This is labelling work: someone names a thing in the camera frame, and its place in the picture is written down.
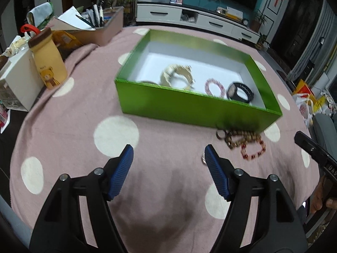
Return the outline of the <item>person's right hand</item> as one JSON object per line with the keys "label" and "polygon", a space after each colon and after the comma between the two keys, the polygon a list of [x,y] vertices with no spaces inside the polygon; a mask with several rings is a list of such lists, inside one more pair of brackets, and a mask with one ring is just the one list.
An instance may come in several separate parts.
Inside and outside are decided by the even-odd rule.
{"label": "person's right hand", "polygon": [[328,182],[326,176],[322,176],[319,180],[318,185],[315,188],[314,194],[311,199],[310,204],[310,213],[314,214],[316,211],[319,211],[323,206],[326,206],[328,209],[336,210],[337,203],[336,198],[328,198],[326,201],[324,199],[328,194]]}

